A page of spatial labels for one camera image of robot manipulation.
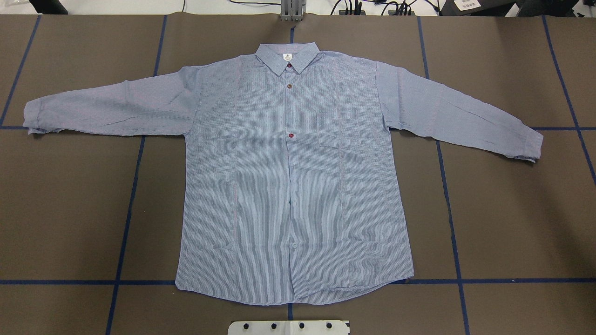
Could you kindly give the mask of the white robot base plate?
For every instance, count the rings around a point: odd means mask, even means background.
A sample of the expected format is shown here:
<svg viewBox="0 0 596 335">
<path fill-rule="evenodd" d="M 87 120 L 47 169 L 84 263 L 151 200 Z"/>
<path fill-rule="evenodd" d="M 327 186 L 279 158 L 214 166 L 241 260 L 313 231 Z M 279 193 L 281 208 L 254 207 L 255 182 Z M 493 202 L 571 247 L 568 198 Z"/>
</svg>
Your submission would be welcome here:
<svg viewBox="0 0 596 335">
<path fill-rule="evenodd" d="M 228 335 L 350 335 L 349 321 L 302 320 L 233 322 Z"/>
</svg>

